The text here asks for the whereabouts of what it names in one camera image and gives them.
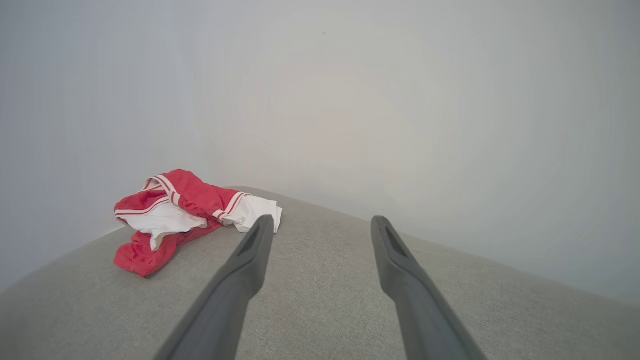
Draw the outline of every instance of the red and white clothing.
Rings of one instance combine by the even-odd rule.
[[[246,233],[262,215],[273,216],[277,232],[281,214],[275,201],[218,188],[189,171],[174,170],[151,177],[140,192],[116,204],[116,218],[138,232],[118,249],[114,263],[144,277],[166,264],[177,245],[222,225]]]

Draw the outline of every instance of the red fabric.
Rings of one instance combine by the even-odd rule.
[[[118,214],[144,216],[159,203],[166,203],[177,194],[180,196],[179,206],[192,215],[206,218],[207,227],[195,227],[187,233],[165,236],[160,248],[155,252],[151,251],[151,235],[139,231],[135,233],[131,237],[130,243],[122,245],[118,249],[113,263],[124,270],[136,272],[142,277],[153,274],[164,266],[173,257],[178,245],[220,228],[222,225],[213,217],[213,213],[216,210],[224,211],[238,192],[205,184],[192,172],[185,170],[174,170],[163,174],[163,176],[169,181],[164,185],[169,188],[173,187],[175,191],[167,193],[163,187],[149,186],[149,190],[140,191],[118,202],[115,206],[116,217]],[[159,178],[158,181],[165,182],[162,178]]]

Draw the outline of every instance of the red stripe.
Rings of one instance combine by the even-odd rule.
[[[119,213],[119,214],[116,214],[116,217],[119,217],[119,216],[122,216],[122,215],[144,215],[144,214],[152,211],[153,209],[157,208],[158,206],[160,206],[162,204],[167,204],[167,203],[169,203],[169,200],[164,200],[164,201],[158,202],[156,205],[153,205],[148,210],[146,210],[144,213]]]
[[[169,186],[167,186],[166,182],[164,182],[159,177],[156,177],[155,179],[158,179],[158,181],[160,181],[164,185],[164,189],[166,190],[166,194],[169,195],[169,192],[171,191],[171,189],[169,188]]]
[[[157,186],[152,187],[151,189],[144,189],[144,190],[142,190],[142,191],[144,191],[144,192],[150,192],[151,190],[155,190],[155,189],[158,189],[158,188],[161,188],[161,187],[162,187],[162,185],[157,185]]]
[[[243,197],[243,196],[245,196],[245,195],[246,195],[246,194],[244,193],[244,194],[240,195],[240,196],[236,199],[236,202],[234,202],[234,205],[231,207],[231,210],[229,211],[229,213],[230,213],[230,214],[234,212],[234,210],[236,209],[236,205],[238,205],[238,204],[240,203],[240,199],[242,199],[242,197]]]

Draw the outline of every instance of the white fabric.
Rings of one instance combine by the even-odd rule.
[[[151,235],[151,250],[160,249],[167,235],[184,233],[194,227],[207,227],[207,219],[195,217],[178,206],[167,202],[144,215],[120,216],[135,230]]]
[[[271,215],[273,217],[273,233],[277,233],[280,227],[282,208],[278,207],[277,201],[263,199],[262,197],[249,194],[242,196],[240,203],[234,208],[233,212],[221,217],[221,220],[225,226],[235,225],[239,232],[248,233],[262,215]]]

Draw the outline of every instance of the gray fabric upholstery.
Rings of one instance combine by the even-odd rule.
[[[369,223],[237,189],[284,208],[237,358],[404,359]],[[150,359],[243,238],[219,229],[142,279],[112,264],[131,234],[121,229],[89,243],[0,295],[0,358]],[[640,359],[640,310],[403,238],[489,359]]]

